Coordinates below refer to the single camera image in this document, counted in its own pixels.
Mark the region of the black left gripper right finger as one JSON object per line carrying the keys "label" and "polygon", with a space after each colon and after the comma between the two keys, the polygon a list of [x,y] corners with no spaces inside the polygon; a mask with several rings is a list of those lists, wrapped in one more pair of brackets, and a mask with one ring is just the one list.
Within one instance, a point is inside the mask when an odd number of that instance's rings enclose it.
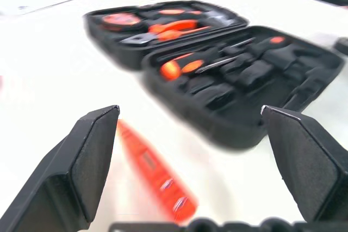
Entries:
{"label": "black left gripper right finger", "polygon": [[314,118],[265,105],[277,168],[307,222],[347,221],[347,150]]}

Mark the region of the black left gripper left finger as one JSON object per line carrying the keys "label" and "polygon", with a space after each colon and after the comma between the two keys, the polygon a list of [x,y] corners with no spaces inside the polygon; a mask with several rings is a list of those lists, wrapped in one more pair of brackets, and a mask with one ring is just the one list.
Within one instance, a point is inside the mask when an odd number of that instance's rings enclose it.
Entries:
{"label": "black left gripper left finger", "polygon": [[40,161],[1,217],[1,231],[80,231],[94,221],[120,108],[87,113]]}

